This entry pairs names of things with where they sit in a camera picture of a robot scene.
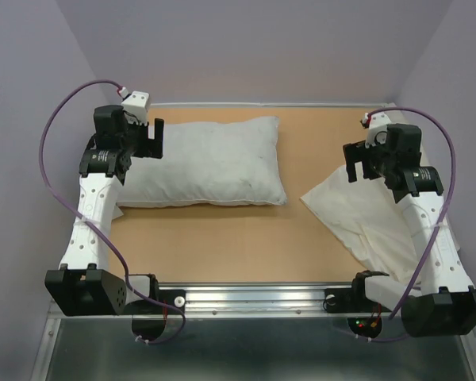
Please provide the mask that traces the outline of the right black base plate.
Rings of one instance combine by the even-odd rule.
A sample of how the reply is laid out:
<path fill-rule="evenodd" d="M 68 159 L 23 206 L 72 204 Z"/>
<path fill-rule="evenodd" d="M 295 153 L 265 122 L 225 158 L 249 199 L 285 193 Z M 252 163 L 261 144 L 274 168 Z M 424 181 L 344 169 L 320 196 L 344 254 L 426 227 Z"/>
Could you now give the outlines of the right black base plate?
<path fill-rule="evenodd" d="M 325 287 L 324 310 L 330 314 L 372 314 L 378 311 L 378 304 L 385 311 L 391 311 L 400 297 L 384 287 Z"/>

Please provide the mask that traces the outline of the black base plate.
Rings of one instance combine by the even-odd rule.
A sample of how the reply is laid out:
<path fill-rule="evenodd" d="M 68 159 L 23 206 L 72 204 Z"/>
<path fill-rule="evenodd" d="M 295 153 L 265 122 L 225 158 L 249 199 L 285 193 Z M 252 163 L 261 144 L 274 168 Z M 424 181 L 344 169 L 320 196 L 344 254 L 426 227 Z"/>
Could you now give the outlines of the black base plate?
<path fill-rule="evenodd" d="M 159 291 L 158 302 L 151 303 L 138 297 L 134 293 L 128 291 L 127 302 L 122 311 L 124 315 L 179 315 L 175 308 L 185 312 L 185 303 L 176 305 L 177 300 L 186 300 L 186 291 L 181 288 L 163 289 Z"/>
<path fill-rule="evenodd" d="M 385 311 L 391 311 L 400 297 L 384 287 L 325 287 L 324 310 L 330 314 L 372 314 L 378 311 L 378 304 Z"/>

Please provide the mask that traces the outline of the white pillow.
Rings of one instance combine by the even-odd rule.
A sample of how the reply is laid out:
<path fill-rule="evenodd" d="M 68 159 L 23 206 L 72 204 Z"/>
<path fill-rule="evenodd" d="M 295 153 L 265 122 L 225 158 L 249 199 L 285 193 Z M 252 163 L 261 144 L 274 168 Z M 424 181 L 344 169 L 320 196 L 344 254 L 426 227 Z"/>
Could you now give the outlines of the white pillow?
<path fill-rule="evenodd" d="M 132 158 L 113 210 L 211 204 L 282 206 L 276 116 L 166 125 L 163 158 Z"/>

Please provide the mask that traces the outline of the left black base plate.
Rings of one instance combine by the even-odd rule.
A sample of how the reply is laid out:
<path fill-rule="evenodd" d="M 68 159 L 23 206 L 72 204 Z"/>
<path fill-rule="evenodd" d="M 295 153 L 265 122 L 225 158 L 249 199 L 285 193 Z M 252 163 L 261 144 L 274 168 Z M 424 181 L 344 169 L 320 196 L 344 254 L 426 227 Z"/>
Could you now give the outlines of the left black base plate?
<path fill-rule="evenodd" d="M 176 305 L 177 300 L 186 300 L 186 291 L 181 288 L 163 289 L 159 291 L 158 302 L 151 303 L 138 297 L 134 293 L 128 291 L 127 302 L 122 311 L 124 315 L 179 315 L 175 308 L 185 312 L 185 303 Z"/>

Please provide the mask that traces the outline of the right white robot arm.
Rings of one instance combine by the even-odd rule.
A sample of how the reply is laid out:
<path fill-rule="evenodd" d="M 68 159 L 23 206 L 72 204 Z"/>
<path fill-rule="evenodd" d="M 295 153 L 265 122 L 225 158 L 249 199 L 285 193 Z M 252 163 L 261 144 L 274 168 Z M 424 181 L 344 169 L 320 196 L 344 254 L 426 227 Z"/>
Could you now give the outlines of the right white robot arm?
<path fill-rule="evenodd" d="M 366 140 L 343 147 L 349 182 L 382 178 L 406 220 L 419 264 L 403 286 L 380 271 L 356 274 L 350 303 L 366 310 L 375 303 L 399 314 L 411 337 L 462 336 L 476 326 L 476 288 L 461 265 L 446 224 L 450 194 L 438 171 L 421 163 L 422 132 L 415 125 L 371 128 Z"/>

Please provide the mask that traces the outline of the aluminium rail frame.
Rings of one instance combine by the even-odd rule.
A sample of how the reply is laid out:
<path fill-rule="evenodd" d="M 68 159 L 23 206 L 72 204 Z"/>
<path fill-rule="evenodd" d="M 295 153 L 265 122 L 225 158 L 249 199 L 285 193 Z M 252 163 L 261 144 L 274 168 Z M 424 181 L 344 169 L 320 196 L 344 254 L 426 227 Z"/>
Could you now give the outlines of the aluminium rail frame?
<path fill-rule="evenodd" d="M 111 239 L 130 270 L 186 293 L 186 314 L 64 317 L 49 310 L 46 380 L 476 380 L 476 336 L 409 338 L 385 320 L 377 343 L 323 307 L 361 270 L 301 196 L 363 138 L 364 108 L 176 108 L 169 123 L 280 119 L 284 206 L 124 209 Z"/>

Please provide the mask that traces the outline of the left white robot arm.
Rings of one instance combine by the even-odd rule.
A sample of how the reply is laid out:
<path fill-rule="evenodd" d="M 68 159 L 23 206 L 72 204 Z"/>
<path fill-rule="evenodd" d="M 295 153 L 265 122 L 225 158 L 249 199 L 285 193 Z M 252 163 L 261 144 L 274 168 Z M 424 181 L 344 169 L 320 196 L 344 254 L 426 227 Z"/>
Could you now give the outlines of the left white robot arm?
<path fill-rule="evenodd" d="M 44 284 L 69 317 L 121 314 L 126 282 L 108 270 L 113 212 L 133 157 L 163 156 L 162 119 L 148 122 L 146 106 L 99 106 L 95 132 L 79 164 L 79 204 L 71 238 L 56 270 Z"/>

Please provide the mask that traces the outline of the cream pillowcase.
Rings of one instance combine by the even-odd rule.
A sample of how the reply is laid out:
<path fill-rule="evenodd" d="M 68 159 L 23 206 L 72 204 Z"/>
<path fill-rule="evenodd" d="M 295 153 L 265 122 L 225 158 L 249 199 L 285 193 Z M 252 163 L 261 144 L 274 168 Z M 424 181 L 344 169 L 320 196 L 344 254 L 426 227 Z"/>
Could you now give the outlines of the cream pillowcase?
<path fill-rule="evenodd" d="M 301 197 L 308 209 L 368 270 L 380 271 L 405 285 L 411 279 L 425 248 L 415 248 L 404 217 L 409 201 L 426 202 L 424 233 L 431 234 L 444 198 L 434 192 L 393 199 L 384 179 L 360 178 L 349 183 L 345 166 L 338 167 L 324 182 Z"/>

